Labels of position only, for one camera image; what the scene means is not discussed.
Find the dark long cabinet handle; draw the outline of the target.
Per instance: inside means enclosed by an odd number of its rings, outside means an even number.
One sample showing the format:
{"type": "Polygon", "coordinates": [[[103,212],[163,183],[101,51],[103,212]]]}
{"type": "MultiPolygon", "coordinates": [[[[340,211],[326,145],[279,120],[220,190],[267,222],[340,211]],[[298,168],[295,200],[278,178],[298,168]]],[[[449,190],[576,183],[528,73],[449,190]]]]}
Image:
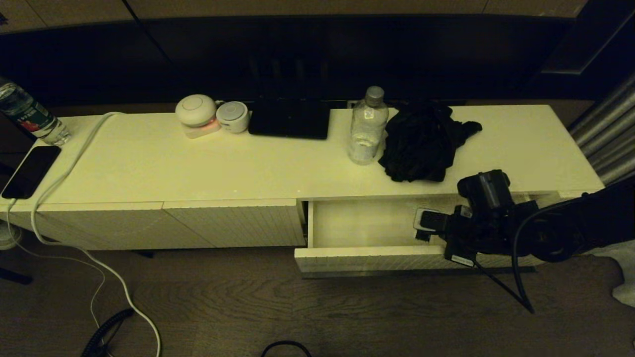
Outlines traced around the dark long cabinet handle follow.
{"type": "Polygon", "coordinates": [[[426,270],[394,270],[394,271],[340,271],[301,273],[304,279],[358,278],[358,277],[393,277],[393,276],[461,276],[481,274],[475,269],[426,269],[426,270]]]}

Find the black cloth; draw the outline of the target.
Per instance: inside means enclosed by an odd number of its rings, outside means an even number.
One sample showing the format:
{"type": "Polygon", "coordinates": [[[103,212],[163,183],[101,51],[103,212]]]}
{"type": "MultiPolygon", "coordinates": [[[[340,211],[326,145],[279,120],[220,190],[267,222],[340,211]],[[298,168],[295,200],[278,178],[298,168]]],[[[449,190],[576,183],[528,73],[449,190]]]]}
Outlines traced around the black cloth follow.
{"type": "Polygon", "coordinates": [[[397,114],[387,122],[379,164],[392,181],[443,181],[456,150],[483,129],[478,122],[453,120],[449,106],[431,100],[391,105],[397,114]]]}

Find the white slatted drawer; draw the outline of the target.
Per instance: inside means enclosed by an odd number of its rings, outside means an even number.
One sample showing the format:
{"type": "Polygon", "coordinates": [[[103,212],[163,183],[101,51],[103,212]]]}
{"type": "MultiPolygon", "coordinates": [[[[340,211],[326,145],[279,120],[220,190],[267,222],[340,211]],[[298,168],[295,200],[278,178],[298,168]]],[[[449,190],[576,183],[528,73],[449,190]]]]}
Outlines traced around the white slatted drawer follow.
{"type": "Polygon", "coordinates": [[[470,269],[445,260],[446,242],[417,241],[418,208],[452,213],[467,201],[451,196],[314,201],[309,203],[308,247],[295,249],[300,273],[470,269]]]}

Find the clear plastic water bottle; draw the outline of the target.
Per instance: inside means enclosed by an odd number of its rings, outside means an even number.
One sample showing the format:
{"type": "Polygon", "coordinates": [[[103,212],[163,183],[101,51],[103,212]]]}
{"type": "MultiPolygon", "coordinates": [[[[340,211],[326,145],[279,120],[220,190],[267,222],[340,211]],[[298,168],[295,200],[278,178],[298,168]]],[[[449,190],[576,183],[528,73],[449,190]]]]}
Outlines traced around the clear plastic water bottle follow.
{"type": "Polygon", "coordinates": [[[389,118],[384,90],[370,86],[365,97],[352,108],[347,153],[357,165],[370,164],[379,150],[389,118]]]}

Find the long white tv cabinet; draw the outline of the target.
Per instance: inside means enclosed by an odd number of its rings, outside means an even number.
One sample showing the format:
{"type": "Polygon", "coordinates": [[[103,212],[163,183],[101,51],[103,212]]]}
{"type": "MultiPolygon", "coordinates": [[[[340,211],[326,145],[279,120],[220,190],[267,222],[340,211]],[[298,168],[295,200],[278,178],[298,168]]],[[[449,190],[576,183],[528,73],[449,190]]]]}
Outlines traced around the long white tv cabinet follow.
{"type": "Polygon", "coordinates": [[[170,113],[115,115],[84,153],[100,116],[67,117],[73,138],[36,193],[11,210],[30,229],[38,197],[77,160],[36,212],[43,237],[105,249],[304,246],[309,203],[451,196],[460,179],[501,169],[516,197],[594,192],[603,183],[547,105],[461,106],[452,118],[482,131],[440,183],[392,181],[346,154],[351,111],[331,111],[326,140],[218,131],[187,138],[170,113]]]}

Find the white sheer curtain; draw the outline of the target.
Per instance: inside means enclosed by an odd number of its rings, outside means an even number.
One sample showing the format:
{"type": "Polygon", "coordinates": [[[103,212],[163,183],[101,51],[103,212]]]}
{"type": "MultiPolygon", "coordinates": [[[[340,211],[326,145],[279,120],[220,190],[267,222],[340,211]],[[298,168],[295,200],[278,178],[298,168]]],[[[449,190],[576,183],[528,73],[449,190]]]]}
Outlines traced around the white sheer curtain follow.
{"type": "Polygon", "coordinates": [[[624,282],[615,287],[612,296],[626,306],[635,309],[635,256],[618,255],[613,260],[619,265],[624,282]]]}

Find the grey curtain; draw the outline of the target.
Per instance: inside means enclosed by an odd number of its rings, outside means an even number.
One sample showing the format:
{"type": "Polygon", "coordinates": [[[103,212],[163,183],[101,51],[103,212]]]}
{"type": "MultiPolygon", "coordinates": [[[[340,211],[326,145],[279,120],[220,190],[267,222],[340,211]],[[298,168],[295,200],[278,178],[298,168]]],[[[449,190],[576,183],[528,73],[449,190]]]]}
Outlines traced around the grey curtain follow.
{"type": "Polygon", "coordinates": [[[606,188],[635,186],[635,70],[569,132],[606,188]]]}

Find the black flat box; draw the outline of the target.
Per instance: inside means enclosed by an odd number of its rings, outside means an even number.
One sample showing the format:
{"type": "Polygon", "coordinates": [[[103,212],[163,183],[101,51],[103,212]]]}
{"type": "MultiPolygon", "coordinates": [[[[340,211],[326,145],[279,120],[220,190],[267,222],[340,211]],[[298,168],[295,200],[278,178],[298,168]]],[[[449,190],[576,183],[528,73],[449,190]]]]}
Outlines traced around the black flat box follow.
{"type": "Polygon", "coordinates": [[[261,99],[251,105],[251,135],[325,140],[330,108],[319,100],[261,99]]]}

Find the large black television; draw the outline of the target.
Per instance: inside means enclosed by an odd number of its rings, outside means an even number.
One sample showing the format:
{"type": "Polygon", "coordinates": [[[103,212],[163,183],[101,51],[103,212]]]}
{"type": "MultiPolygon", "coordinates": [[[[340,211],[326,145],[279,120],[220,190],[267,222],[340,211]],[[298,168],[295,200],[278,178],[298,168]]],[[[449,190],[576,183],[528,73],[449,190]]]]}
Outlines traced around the large black television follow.
{"type": "Polygon", "coordinates": [[[521,90],[572,26],[524,16],[144,19],[182,83],[222,99],[466,100],[521,90]]]}

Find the small white round device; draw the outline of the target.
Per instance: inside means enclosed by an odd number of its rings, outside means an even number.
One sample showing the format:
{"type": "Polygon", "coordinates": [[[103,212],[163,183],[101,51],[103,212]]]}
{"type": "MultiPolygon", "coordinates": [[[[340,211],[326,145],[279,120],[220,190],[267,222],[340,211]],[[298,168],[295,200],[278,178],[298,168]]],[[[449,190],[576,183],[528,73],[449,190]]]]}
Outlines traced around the small white round device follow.
{"type": "Polygon", "coordinates": [[[250,111],[243,102],[225,102],[216,109],[216,119],[225,131],[231,133],[247,131],[250,118],[250,111]]]}

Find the large white round device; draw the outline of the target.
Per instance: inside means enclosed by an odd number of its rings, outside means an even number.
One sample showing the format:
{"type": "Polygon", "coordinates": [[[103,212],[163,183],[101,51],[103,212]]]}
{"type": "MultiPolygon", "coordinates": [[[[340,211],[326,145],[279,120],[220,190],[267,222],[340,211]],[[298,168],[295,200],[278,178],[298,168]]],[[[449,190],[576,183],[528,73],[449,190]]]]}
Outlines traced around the large white round device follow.
{"type": "Polygon", "coordinates": [[[185,136],[198,139],[220,131],[221,125],[216,119],[217,108],[216,101],[209,96],[194,94],[177,103],[175,115],[185,136]]]}

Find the black smartphone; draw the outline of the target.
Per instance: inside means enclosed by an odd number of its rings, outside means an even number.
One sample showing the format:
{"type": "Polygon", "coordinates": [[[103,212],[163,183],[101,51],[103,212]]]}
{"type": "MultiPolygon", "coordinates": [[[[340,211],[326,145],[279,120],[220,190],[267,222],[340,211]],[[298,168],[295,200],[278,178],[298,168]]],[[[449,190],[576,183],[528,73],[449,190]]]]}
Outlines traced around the black smartphone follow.
{"type": "Polygon", "coordinates": [[[1,196],[18,200],[32,197],[61,152],[62,149],[54,145],[32,149],[9,179],[1,196]]]}

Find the black floor foot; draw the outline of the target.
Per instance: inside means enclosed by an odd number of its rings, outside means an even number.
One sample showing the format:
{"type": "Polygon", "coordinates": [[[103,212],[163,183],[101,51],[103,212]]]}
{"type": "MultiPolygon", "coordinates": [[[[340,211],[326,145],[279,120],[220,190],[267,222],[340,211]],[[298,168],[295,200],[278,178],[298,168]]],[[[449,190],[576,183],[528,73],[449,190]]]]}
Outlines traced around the black floor foot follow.
{"type": "Polygon", "coordinates": [[[33,278],[24,274],[15,273],[13,271],[0,267],[0,280],[18,283],[21,285],[29,285],[33,282],[33,278]]]}

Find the water bottle green red label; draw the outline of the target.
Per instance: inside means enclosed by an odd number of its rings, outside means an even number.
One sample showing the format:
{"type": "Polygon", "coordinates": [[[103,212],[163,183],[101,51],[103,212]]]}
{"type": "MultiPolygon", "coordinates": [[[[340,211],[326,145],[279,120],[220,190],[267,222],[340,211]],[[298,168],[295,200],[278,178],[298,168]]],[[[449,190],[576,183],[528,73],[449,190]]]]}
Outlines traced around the water bottle green red label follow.
{"type": "Polygon", "coordinates": [[[0,113],[48,145],[62,146],[72,137],[68,127],[27,91],[0,76],[0,113]]]}

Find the white round floor object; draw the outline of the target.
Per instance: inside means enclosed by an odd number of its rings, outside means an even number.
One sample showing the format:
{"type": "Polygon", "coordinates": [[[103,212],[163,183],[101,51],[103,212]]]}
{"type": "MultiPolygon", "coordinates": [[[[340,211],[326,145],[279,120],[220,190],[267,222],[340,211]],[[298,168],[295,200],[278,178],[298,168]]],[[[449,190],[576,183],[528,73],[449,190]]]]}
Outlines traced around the white round floor object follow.
{"type": "Polygon", "coordinates": [[[12,249],[22,241],[23,229],[0,220],[0,251],[12,249]]]}

